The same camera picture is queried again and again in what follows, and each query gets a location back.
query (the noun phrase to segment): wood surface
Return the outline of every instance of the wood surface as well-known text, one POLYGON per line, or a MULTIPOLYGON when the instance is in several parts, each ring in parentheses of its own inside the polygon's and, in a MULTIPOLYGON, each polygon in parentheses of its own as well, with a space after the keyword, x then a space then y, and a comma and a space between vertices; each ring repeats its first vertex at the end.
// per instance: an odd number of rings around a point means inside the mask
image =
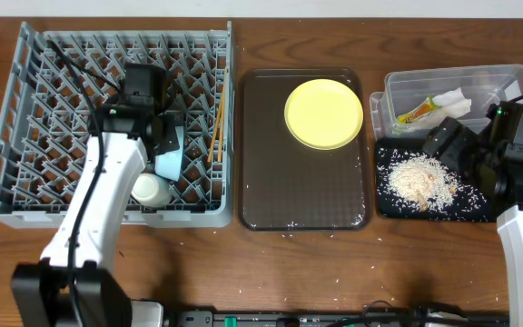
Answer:
MULTIPOLYGON (((39 31, 226 28, 225 19, 25 20, 39 31)), ((386 74, 523 64, 523 20, 232 21, 240 78, 253 68, 341 66, 354 70, 363 85, 363 128, 368 131, 365 146, 370 148, 371 160, 374 139, 368 99, 383 90, 386 74)), ((0 107, 21 22, 0 18, 0 107)), ((236 133, 239 128, 238 115, 236 133)), ((15 265, 36 263, 53 235, 53 230, 13 230, 0 223, 0 326, 20 324, 9 289, 15 265)), ((131 297, 154 298, 177 309, 356 312, 381 299, 404 308, 435 301, 466 311, 508 310, 506 265, 494 223, 375 216, 357 233, 291 236, 250 232, 237 219, 220 229, 126 226, 115 256, 114 276, 131 297)))

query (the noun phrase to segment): dish rack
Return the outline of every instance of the dish rack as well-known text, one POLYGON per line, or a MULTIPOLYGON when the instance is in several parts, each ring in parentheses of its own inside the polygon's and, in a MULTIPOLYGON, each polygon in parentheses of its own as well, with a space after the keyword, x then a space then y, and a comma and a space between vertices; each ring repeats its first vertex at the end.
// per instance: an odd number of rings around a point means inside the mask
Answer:
MULTIPOLYGON (((232 219, 234 61, 226 31, 62 31, 38 33, 22 23, 0 114, 0 222, 14 228, 55 228, 64 219, 84 167, 89 110, 46 40, 86 68, 117 82, 126 63, 155 64, 177 90, 165 112, 184 121, 182 176, 160 210, 131 197, 123 224, 223 227, 232 219), (222 149, 214 120, 226 81, 222 149), (222 151, 222 160, 216 160, 222 151)), ((94 105, 114 89, 79 74, 94 105)))

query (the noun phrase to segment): clear plastic container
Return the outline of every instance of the clear plastic container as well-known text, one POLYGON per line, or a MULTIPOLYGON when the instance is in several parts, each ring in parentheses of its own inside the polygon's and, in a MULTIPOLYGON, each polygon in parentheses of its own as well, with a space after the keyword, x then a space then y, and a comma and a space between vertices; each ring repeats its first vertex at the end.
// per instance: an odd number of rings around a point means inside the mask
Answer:
POLYGON ((471 111, 458 120, 479 133, 489 122, 486 112, 491 104, 523 94, 523 65, 502 64, 390 73, 385 78, 385 92, 370 96, 370 115, 375 138, 424 138, 429 128, 417 129, 415 124, 400 124, 397 116, 413 110, 428 96, 444 94, 458 87, 471 100, 471 111))

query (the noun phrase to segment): round yellow disc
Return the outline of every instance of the round yellow disc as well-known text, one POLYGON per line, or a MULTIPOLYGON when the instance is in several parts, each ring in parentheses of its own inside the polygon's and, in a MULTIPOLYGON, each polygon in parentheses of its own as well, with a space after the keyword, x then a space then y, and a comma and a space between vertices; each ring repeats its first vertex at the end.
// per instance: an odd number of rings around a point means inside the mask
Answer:
POLYGON ((362 104, 352 90, 339 82, 317 79, 290 94, 284 111, 288 129, 311 148, 339 148, 359 133, 362 104))

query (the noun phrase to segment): white wall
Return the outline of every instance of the white wall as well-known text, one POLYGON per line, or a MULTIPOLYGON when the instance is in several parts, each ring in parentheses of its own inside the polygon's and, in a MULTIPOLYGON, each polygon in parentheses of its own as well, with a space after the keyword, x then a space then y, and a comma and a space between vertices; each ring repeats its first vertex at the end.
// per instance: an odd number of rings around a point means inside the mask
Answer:
POLYGON ((523 18, 523 0, 0 0, 0 16, 523 18))

